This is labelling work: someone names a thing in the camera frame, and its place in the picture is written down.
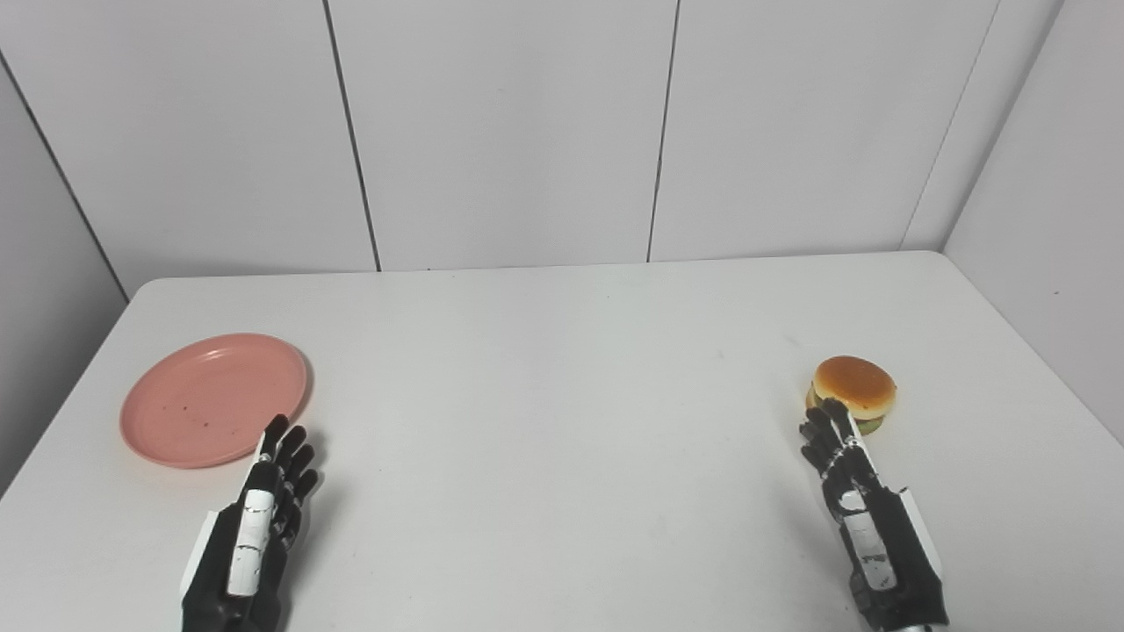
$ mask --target white background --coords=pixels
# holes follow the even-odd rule
[[[0,494],[124,308],[0,69]]]
[[[386,269],[646,259],[674,0],[329,3]],[[653,259],[940,247],[1055,4],[682,0]],[[129,292],[372,269],[319,2],[6,0],[0,46]]]
[[[1122,26],[1117,2],[1062,7],[948,254],[1124,440]]]
[[[374,270],[315,0],[4,0],[0,46],[129,294]]]

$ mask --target black robotic finger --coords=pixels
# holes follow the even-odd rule
[[[285,524],[288,524],[294,507],[296,503],[293,503],[292,498],[292,487],[281,485],[281,490],[278,494],[277,509],[273,512],[273,522],[270,525],[274,535],[280,535],[281,532],[284,531]]]
[[[297,484],[292,487],[292,498],[293,503],[299,507],[305,498],[308,496],[312,488],[316,487],[316,481],[320,479],[320,475],[316,473],[316,470],[307,470],[305,473],[300,475],[297,479]]]
[[[300,526],[303,522],[303,513],[300,507],[293,507],[292,515],[289,518],[289,523],[285,525],[284,531],[281,533],[281,545],[288,551],[292,549],[292,543],[297,541],[297,534],[300,533]]]
[[[816,428],[816,434],[826,442],[832,452],[843,448],[843,442],[840,441],[840,435],[836,434],[835,428],[832,426],[832,419],[827,416],[827,413],[819,408],[808,408],[806,415],[808,416],[808,423]]]
[[[878,472],[874,471],[874,466],[870,462],[865,450],[858,445],[849,445],[843,450],[841,458],[846,463],[847,472],[859,493],[865,495],[871,489],[882,487],[878,480]]]
[[[851,412],[846,409],[839,399],[833,399],[828,397],[824,399],[823,408],[831,417],[832,422],[835,423],[835,427],[839,428],[840,437],[846,441],[854,436],[854,425],[851,421]]]
[[[265,426],[265,431],[262,433],[262,449],[259,452],[260,457],[269,457],[269,460],[273,460],[278,453],[278,442],[284,436],[284,431],[289,427],[289,417],[284,415],[278,415],[273,417],[273,421]]]
[[[297,453],[292,455],[292,461],[289,462],[289,467],[285,469],[284,480],[289,485],[296,485],[297,480],[300,479],[300,475],[305,471],[305,468],[312,462],[312,457],[316,452],[312,451],[312,446],[305,445],[297,450]]]
[[[824,434],[812,422],[805,422],[800,425],[800,434],[807,440],[808,446],[825,461],[830,462],[840,451],[841,446],[835,434]]]
[[[823,476],[827,471],[827,458],[821,454],[821,452],[810,444],[800,448],[800,454],[804,454],[804,458],[812,463],[812,467],[816,468],[819,476]]]
[[[303,443],[305,439],[308,437],[308,431],[305,426],[292,426],[289,432],[281,440],[281,445],[278,448],[277,463],[282,470],[289,468],[289,463],[292,461],[292,455],[297,452]]]

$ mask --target hamburger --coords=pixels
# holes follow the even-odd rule
[[[882,425],[897,391],[894,378],[878,364],[852,355],[836,355],[816,367],[805,405],[813,408],[819,407],[824,399],[839,399],[851,412],[859,432],[870,434]]]

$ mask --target table surface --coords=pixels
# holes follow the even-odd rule
[[[247,461],[149,463],[118,412],[239,331],[314,373],[290,631],[860,630],[796,430],[840,353],[899,385],[869,446],[954,630],[1124,621],[1124,449],[948,260],[887,253],[149,283],[0,502],[4,628],[178,630]]]

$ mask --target robotic hand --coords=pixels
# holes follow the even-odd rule
[[[941,561],[908,489],[878,479],[854,418],[827,399],[807,410],[800,452],[819,472],[824,502],[851,558],[851,593],[878,632],[935,631],[949,624]]]
[[[184,571],[183,632],[274,632],[278,586],[316,486],[312,446],[278,415],[265,427],[238,499],[203,521]]]

